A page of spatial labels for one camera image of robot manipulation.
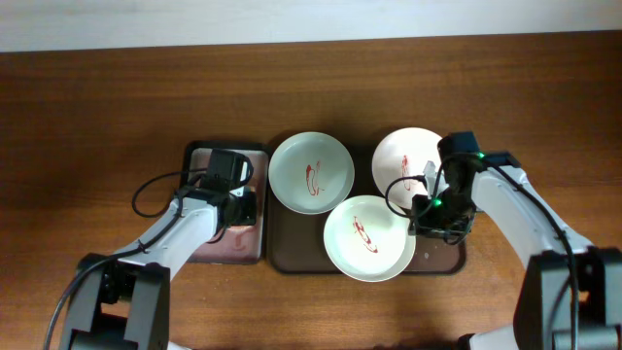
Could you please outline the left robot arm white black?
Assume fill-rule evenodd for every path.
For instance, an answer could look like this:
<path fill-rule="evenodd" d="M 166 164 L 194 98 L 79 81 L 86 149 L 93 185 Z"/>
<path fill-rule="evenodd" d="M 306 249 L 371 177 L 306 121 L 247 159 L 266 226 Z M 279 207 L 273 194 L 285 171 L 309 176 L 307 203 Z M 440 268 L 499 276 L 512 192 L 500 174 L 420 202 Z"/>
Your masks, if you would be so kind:
<path fill-rule="evenodd" d="M 194 252 L 231 227 L 251 226 L 257 197 L 247 189 L 178 190 L 162 216 L 115 254 L 88 254 L 57 307 L 67 311 L 62 349 L 175 349 L 171 282 Z"/>

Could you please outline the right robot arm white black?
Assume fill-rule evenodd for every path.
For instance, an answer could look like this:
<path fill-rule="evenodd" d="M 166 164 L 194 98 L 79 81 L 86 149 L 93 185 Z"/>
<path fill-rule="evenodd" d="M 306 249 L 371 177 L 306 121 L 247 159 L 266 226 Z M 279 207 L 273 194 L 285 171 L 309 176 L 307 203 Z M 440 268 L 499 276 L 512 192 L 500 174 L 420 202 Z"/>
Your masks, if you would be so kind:
<path fill-rule="evenodd" d="M 598 248 L 568 226 L 508 152 L 483 153 L 470 131 L 437 144 L 408 232 L 456 245 L 478 212 L 499 228 L 526 272 L 511 325 L 465 334 L 461 349 L 621 348 L 621 252 Z"/>

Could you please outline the white plate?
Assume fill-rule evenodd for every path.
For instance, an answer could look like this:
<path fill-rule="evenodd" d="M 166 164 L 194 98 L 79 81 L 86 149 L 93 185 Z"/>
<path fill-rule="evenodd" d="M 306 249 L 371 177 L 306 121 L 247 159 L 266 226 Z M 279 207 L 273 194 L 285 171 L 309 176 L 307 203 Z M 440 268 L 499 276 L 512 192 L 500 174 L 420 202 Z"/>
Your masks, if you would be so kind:
<path fill-rule="evenodd" d="M 420 127 L 402 128 L 386 136 L 372 157 L 372 176 L 378 191 L 384 194 L 395 179 L 406 177 L 392 186 L 389 200 L 409 209 L 415 194 L 428 193 L 423 183 L 409 176 L 423 175 L 429 160 L 438 166 L 441 164 L 437 150 L 440 140 L 440 135 Z"/>

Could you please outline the pale green plate front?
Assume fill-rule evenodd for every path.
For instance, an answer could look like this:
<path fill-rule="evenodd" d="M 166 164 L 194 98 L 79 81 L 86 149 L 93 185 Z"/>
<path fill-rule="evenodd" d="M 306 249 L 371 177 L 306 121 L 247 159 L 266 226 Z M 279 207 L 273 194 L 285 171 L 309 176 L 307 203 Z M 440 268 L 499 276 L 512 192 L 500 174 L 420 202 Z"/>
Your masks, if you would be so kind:
<path fill-rule="evenodd" d="M 381 196 L 346 199 L 328 215 L 324 245 L 330 261 L 343 274 L 363 282 L 383 282 L 401 274 L 414 258 L 416 238 L 409 220 Z"/>

